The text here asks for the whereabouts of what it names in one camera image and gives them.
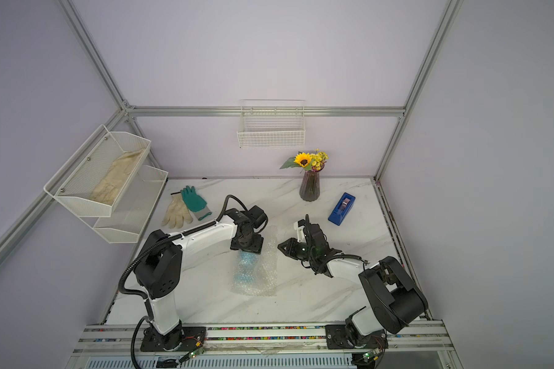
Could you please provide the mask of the clear bubble wrap sheet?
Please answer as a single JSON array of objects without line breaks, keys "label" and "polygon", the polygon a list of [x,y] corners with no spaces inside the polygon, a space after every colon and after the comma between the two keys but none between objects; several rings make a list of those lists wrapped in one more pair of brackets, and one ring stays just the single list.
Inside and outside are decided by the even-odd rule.
[{"label": "clear bubble wrap sheet", "polygon": [[[236,259],[235,271],[238,263],[239,253]],[[262,252],[255,269],[255,283],[238,285],[234,281],[235,271],[232,277],[231,291],[237,295],[249,297],[275,297],[277,294],[278,272],[277,256],[278,249],[275,241],[267,240],[263,244]]]}]

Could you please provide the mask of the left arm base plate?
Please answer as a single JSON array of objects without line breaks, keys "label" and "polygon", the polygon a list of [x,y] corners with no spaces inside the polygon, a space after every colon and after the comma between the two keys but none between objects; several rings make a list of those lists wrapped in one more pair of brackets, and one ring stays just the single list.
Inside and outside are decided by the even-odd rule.
[{"label": "left arm base plate", "polygon": [[140,346],[141,352],[191,352],[201,347],[206,340],[206,328],[203,326],[177,327],[168,335],[161,335],[154,329],[148,327],[144,331],[143,341]]}]

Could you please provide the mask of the blue plastic wine glass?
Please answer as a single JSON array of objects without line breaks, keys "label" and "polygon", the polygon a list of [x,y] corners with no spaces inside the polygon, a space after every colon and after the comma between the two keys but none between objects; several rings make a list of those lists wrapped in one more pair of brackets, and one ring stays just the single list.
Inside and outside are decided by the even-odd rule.
[{"label": "blue plastic wine glass", "polygon": [[234,281],[238,285],[255,283],[255,269],[259,255],[250,252],[240,252],[235,271]]}]

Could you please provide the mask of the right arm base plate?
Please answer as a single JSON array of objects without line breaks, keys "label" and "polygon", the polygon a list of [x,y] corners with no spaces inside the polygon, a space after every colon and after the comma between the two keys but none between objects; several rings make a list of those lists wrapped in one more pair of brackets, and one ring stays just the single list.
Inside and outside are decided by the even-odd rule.
[{"label": "right arm base plate", "polygon": [[361,334],[356,328],[344,324],[328,324],[326,330],[326,345],[329,350],[343,349],[387,349],[389,343],[384,330],[371,334]]}]

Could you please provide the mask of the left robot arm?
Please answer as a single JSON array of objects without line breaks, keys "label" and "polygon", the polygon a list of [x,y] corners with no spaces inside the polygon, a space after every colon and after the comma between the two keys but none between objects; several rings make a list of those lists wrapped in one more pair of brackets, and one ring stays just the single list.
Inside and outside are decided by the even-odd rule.
[{"label": "left robot arm", "polygon": [[147,242],[146,256],[133,270],[153,334],[160,340],[182,339],[182,321],[176,307],[174,290],[180,282],[183,259],[214,244],[228,243],[233,251],[259,254],[263,247],[260,232],[268,224],[267,214],[258,206],[239,211],[227,210],[218,221],[200,225],[182,233],[153,232]]}]

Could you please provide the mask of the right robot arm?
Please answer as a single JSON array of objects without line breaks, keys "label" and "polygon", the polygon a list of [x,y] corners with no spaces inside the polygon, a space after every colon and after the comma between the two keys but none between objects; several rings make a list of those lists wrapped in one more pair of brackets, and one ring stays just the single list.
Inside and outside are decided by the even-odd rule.
[{"label": "right robot arm", "polygon": [[396,258],[387,256],[371,263],[332,248],[323,230],[309,216],[298,221],[295,230],[295,238],[278,245],[283,255],[299,261],[314,275],[358,284],[369,302],[349,315],[344,324],[326,326],[327,341],[334,347],[384,345],[388,333],[399,333],[429,309],[425,295]]}]

